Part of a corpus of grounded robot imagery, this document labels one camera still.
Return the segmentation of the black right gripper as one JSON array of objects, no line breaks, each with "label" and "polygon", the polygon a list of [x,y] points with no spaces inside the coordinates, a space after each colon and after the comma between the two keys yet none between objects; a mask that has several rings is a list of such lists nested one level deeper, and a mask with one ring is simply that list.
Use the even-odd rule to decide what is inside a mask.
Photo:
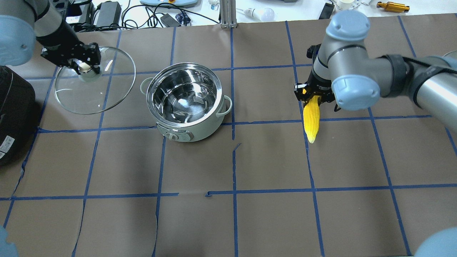
[{"label": "black right gripper", "polygon": [[331,103],[336,99],[331,88],[331,81],[321,78],[314,70],[311,70],[305,83],[294,85],[294,94],[297,100],[303,104],[307,104],[313,96],[321,97],[320,104],[323,102]]}]

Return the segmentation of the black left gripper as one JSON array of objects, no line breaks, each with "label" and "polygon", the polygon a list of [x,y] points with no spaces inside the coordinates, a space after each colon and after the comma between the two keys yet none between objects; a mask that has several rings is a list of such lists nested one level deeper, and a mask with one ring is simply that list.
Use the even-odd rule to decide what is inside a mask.
[{"label": "black left gripper", "polygon": [[101,52],[97,43],[86,45],[79,42],[68,47],[61,45],[54,50],[43,47],[40,56],[58,67],[73,70],[79,70],[81,64],[93,68],[101,63]]}]

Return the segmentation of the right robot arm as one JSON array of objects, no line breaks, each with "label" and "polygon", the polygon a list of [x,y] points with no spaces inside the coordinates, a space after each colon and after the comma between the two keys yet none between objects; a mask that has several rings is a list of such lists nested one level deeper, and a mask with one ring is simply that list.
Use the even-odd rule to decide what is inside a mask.
[{"label": "right robot arm", "polygon": [[407,96],[449,130],[456,130],[456,58],[386,54],[372,59],[364,44],[370,26],[359,11],[336,13],[323,42],[307,50],[313,66],[308,80],[295,84],[296,98],[308,105],[319,96],[322,102],[358,111],[380,98]]}]

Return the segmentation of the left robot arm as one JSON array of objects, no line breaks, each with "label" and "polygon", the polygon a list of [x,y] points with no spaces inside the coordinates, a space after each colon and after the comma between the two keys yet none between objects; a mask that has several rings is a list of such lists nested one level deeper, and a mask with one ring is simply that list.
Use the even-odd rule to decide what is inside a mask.
[{"label": "left robot arm", "polygon": [[97,43],[85,44],[49,0],[2,0],[0,2],[0,63],[20,66],[33,56],[35,43],[41,57],[77,74],[100,72]]}]

